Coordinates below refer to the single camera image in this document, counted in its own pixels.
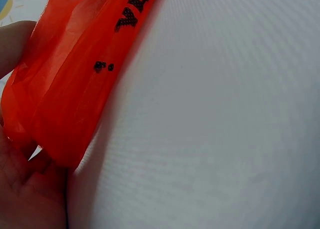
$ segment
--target textured white material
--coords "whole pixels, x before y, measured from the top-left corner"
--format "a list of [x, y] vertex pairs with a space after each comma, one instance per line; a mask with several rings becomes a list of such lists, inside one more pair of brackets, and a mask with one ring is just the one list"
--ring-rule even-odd
[[158, 0], [139, 41], [70, 228], [320, 228], [320, 0]]

